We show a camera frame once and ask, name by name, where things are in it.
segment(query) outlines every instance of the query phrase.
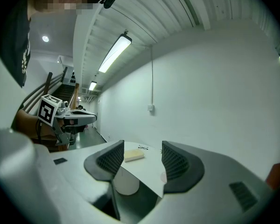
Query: staircase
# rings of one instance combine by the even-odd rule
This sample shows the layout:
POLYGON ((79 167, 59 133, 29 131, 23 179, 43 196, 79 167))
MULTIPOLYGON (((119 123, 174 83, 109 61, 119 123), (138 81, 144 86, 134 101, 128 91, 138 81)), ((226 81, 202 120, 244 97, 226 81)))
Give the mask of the staircase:
POLYGON ((53 94, 52 96, 62 99, 62 101, 70 102, 70 98, 73 95, 75 90, 74 86, 62 84, 53 94))

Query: electrical outlet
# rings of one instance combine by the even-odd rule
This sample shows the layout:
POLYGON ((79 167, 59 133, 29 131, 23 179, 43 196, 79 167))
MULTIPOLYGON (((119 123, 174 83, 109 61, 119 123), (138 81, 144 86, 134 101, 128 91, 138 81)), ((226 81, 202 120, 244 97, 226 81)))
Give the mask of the electrical outlet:
POLYGON ((154 105, 148 105, 147 110, 148 111, 154 111, 154 105))

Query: eyeglasses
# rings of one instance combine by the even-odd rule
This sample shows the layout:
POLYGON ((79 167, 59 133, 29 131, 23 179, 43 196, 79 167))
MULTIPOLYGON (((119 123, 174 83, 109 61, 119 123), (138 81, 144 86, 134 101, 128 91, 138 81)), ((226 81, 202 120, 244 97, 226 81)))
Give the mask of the eyeglasses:
POLYGON ((142 147, 141 145, 138 148, 148 150, 148 147, 142 147))

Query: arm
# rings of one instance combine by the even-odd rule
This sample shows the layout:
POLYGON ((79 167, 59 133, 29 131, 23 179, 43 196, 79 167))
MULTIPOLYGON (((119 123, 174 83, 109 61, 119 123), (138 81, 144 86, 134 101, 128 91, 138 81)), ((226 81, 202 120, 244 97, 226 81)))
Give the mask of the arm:
MULTIPOLYGON (((19 110, 15 116, 16 129, 18 132, 27 135, 30 138, 37 138, 35 125, 38 118, 36 116, 27 114, 23 110, 19 110)), ((52 128, 46 124, 42 124, 41 136, 55 136, 52 128)))

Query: white cylinder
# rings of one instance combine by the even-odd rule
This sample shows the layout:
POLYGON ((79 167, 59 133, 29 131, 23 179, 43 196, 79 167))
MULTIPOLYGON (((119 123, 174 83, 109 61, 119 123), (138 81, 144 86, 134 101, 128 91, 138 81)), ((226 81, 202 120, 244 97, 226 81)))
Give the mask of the white cylinder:
POLYGON ((115 190, 122 195, 132 195, 139 189, 140 181, 134 175, 120 167, 113 180, 115 190))

